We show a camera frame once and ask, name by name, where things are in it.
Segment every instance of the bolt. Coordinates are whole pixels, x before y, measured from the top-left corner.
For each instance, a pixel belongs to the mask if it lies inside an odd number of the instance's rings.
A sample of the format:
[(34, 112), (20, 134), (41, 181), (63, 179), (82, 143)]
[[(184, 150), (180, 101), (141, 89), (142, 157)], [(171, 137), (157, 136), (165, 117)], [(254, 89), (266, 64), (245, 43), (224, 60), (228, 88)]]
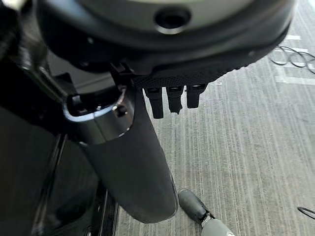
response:
[(126, 107), (124, 107), (123, 105), (115, 106), (114, 111), (116, 112), (116, 115), (118, 117), (123, 117), (128, 113)]

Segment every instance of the floor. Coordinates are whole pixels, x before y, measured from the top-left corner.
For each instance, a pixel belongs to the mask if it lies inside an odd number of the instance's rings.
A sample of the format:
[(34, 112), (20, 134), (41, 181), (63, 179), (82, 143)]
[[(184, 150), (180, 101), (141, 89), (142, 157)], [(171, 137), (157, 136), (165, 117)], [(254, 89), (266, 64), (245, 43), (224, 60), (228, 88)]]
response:
[[(315, 0), (301, 0), (282, 45), (315, 55), (314, 22)], [(163, 99), (164, 119), (153, 124), (178, 190), (191, 189), (237, 236), (314, 235), (315, 221), (296, 209), (315, 209), (314, 74), (263, 58), (209, 84), (199, 109), (178, 116)], [(181, 209), (150, 225), (121, 210), (117, 231), (199, 235)]]

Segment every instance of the cable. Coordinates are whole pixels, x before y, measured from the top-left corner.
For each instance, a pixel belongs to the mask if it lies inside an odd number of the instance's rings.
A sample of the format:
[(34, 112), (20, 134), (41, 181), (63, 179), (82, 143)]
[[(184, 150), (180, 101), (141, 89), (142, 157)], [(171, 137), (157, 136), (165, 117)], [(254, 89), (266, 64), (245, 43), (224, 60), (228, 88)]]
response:
[(300, 206), (299, 206), (297, 209), (298, 209), (301, 213), (303, 213), (304, 215), (306, 215), (306, 216), (308, 216), (309, 218), (315, 220), (315, 211), (309, 210), (309, 209), (307, 209), (307, 208), (300, 207)]
[[(277, 50), (280, 49), (281, 51), (283, 51), (285, 53), (286, 57), (286, 61), (284, 63), (279, 63), (274, 61), (273, 59), (271, 59), (271, 54)], [(269, 54), (268, 58), (270, 61), (272, 61), (274, 64), (276, 65), (286, 65), (288, 63), (291, 63), (292, 65), (298, 67), (298, 68), (307, 68), (311, 73), (315, 74), (315, 70), (310, 68), (310, 64), (315, 62), (315, 56), (313, 56), (310, 53), (305, 53), (305, 52), (298, 52), (292, 48), (289, 47), (285, 47), (285, 46), (278, 46), (276, 47), (271, 54)], [(299, 56), (302, 60), (303, 60), (303, 65), (297, 65), (296, 62), (293, 62), (292, 58), (295, 56)]]

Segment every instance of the textured rubber surface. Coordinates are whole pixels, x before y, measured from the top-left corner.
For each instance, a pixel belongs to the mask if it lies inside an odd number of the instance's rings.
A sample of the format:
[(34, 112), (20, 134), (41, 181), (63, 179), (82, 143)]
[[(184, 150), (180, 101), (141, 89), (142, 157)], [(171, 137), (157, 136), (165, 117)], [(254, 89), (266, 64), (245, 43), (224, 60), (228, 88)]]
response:
[(132, 80), (136, 87), (145, 89), (207, 84), (234, 69), (246, 67), (266, 56), (284, 40), (287, 31), (288, 28), (274, 43), (263, 48), (160, 67), (149, 76), (138, 76)]
[(173, 178), (142, 93), (137, 93), (133, 125), (125, 135), (82, 148), (104, 186), (132, 217), (155, 223), (176, 213)]

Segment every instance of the white floor marking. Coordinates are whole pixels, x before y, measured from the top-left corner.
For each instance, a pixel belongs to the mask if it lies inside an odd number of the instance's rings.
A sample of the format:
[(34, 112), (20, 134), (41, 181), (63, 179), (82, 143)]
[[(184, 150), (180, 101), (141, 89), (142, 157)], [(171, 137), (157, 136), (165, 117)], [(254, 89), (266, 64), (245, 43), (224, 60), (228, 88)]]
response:
[(287, 40), (301, 40), (301, 36), (289, 34), (289, 35), (287, 35), (287, 36), (285, 37), (285, 39), (287, 39)]
[[(306, 48), (292, 48), (293, 50), (296, 50), (298, 52), (303, 52), (303, 53), (308, 53), (309, 50)], [(280, 48), (275, 49), (275, 52), (282, 52), (282, 50)]]
[[(285, 61), (276, 61), (276, 63), (280, 63), (280, 64), (284, 64)], [(303, 62), (293, 62), (294, 64), (298, 65), (298, 66), (303, 66), (305, 65), (305, 63)], [(276, 66), (282, 66), (282, 67), (288, 67), (288, 68), (297, 68), (295, 65), (293, 65), (292, 63), (288, 62), (286, 65), (277, 65)], [(311, 70), (315, 70), (315, 66), (313, 64), (309, 64), (309, 69)]]
[(297, 78), (297, 77), (288, 77), (288, 76), (276, 76), (275, 78), (278, 83), (315, 85), (315, 79)]

